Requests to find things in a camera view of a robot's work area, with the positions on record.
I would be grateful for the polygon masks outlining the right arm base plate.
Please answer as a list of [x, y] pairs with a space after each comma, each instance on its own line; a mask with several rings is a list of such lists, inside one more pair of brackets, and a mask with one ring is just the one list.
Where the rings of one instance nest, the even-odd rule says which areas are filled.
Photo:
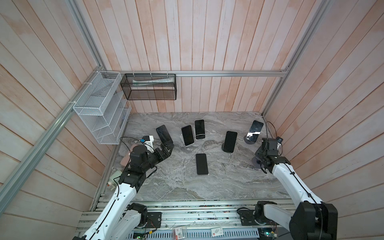
[[240, 217], [242, 226], [258, 226], [259, 224], [255, 221], [254, 211], [248, 208], [237, 209], [237, 214]]

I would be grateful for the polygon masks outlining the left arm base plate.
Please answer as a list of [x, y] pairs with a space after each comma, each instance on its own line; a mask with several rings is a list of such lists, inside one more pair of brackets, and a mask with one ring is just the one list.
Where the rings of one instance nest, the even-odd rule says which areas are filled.
[[146, 228], [159, 229], [162, 224], [161, 212], [149, 212], [147, 213]]

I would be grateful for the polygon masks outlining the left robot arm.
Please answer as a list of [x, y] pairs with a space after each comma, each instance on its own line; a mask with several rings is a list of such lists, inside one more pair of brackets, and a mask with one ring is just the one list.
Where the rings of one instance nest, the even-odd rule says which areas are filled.
[[174, 144], [166, 143], [151, 152], [144, 145], [135, 146], [107, 206], [84, 235], [74, 239], [124, 240], [135, 228], [145, 228], [148, 224], [147, 207], [131, 201], [147, 179], [147, 171], [170, 157], [173, 148]]

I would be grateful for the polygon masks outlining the phone with green case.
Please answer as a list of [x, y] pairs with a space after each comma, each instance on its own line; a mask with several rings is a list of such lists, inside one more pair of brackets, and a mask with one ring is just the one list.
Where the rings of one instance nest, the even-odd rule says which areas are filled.
[[226, 153], [234, 152], [237, 136], [238, 136], [237, 132], [227, 131], [225, 141], [224, 141], [224, 143], [226, 144], [226, 148], [228, 150]]

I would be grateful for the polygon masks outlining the phone with purple case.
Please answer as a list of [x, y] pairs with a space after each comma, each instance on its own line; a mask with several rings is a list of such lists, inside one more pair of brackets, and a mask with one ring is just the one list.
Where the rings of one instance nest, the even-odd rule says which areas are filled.
[[198, 175], [208, 175], [208, 162], [206, 154], [196, 154], [196, 166]]

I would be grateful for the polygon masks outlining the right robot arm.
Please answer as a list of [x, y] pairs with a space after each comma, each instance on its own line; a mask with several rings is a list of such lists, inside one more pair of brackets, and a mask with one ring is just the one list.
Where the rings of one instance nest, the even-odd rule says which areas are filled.
[[289, 160], [280, 155], [281, 142], [281, 138], [263, 138], [255, 157], [264, 173], [271, 173], [280, 181], [296, 209], [292, 213], [275, 202], [259, 201], [254, 211], [255, 222], [258, 225], [274, 222], [288, 230], [294, 240], [335, 240], [338, 210], [314, 194]]

